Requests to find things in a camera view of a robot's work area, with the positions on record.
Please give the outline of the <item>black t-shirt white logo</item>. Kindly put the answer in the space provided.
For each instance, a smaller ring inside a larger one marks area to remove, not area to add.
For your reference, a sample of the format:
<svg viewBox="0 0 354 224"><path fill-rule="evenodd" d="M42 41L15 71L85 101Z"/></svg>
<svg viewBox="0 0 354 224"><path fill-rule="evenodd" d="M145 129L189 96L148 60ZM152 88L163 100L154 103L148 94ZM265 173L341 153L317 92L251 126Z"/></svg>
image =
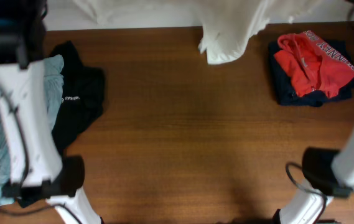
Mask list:
<svg viewBox="0 0 354 224"><path fill-rule="evenodd" d="M65 157L64 151L79 134L103 114L105 98L105 74L100 68L86 67L71 41L57 45L50 56L62 56L64 66L63 93L57 113L52 137L58 153L62 157L63 169L54 183L32 190L23 190L18 204L22 208L50 196L66 194L75 196L83 185L85 169L81 156Z"/></svg>

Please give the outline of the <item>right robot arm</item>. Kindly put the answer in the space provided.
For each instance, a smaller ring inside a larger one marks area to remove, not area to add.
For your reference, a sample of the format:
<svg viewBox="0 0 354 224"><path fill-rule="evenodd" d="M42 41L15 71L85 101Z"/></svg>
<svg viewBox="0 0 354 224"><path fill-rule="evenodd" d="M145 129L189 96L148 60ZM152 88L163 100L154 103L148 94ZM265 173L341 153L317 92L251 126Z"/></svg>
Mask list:
<svg viewBox="0 0 354 224"><path fill-rule="evenodd" d="M297 193L275 212L272 222L322 223L320 217L333 199L354 194L354 129L341 151L308 148L301 164L288 162L285 169Z"/></svg>

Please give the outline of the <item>red folded shirt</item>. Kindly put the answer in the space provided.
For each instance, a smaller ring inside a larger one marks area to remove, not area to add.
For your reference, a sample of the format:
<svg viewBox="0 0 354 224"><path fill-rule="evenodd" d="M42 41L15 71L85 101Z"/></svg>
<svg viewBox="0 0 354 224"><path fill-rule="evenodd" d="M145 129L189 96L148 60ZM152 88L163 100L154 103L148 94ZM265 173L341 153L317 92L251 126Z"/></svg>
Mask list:
<svg viewBox="0 0 354 224"><path fill-rule="evenodd" d="M333 98L354 79L354 65L311 30L281 35L277 44L274 58L299 97L318 90Z"/></svg>

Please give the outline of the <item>light blue-grey shirt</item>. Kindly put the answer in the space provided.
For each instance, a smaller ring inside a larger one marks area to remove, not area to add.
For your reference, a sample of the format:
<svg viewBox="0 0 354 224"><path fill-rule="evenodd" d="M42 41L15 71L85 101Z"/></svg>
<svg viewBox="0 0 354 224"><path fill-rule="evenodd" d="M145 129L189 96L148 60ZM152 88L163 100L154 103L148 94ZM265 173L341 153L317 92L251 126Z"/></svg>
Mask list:
<svg viewBox="0 0 354 224"><path fill-rule="evenodd" d="M63 75L61 71L64 67L64 60L61 55L55 55L44 59L45 74L44 74L44 91L47 105L47 119L50 128L55 126L57 114L60 108L63 94ZM0 206L14 203L13 198L2 196L2 187L9 180L10 176L10 157L6 137L2 129L0 117Z"/></svg>

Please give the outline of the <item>navy folded garment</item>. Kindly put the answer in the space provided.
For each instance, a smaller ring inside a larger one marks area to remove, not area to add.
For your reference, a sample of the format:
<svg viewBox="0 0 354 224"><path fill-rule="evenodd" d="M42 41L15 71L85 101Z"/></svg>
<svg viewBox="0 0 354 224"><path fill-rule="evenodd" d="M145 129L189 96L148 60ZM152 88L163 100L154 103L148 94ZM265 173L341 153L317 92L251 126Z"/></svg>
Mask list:
<svg viewBox="0 0 354 224"><path fill-rule="evenodd" d="M268 44L268 64L273 88L279 105L321 107L325 103L338 102L352 98L354 78L342 87L339 90L339 94L333 98L327 98L326 95L319 90L299 97L291 85L290 78L274 58L274 54L280 50L281 48L276 41L272 41Z"/></svg>

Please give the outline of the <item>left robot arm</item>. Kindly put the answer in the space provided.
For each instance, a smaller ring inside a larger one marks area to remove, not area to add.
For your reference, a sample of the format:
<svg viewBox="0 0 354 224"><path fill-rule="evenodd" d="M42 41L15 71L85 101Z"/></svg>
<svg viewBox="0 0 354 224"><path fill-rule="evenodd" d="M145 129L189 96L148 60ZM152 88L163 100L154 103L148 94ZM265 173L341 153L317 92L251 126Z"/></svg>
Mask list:
<svg viewBox="0 0 354 224"><path fill-rule="evenodd" d="M47 121L44 95L43 0L0 1L0 115L11 157L2 194L45 200L65 223L101 223L83 189L80 156L61 158Z"/></svg>

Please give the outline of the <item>white t-shirt black print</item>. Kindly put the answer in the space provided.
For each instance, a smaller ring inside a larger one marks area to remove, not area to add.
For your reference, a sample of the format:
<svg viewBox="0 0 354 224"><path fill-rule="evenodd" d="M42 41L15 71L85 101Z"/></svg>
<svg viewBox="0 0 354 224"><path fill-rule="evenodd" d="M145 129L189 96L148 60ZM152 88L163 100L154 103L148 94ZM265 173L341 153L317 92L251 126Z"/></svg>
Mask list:
<svg viewBox="0 0 354 224"><path fill-rule="evenodd" d="M187 7L200 20L203 37L198 49L210 65L239 59L249 39L274 18L291 23L310 13L320 0L74 0L84 13L99 24L127 13L150 9Z"/></svg>

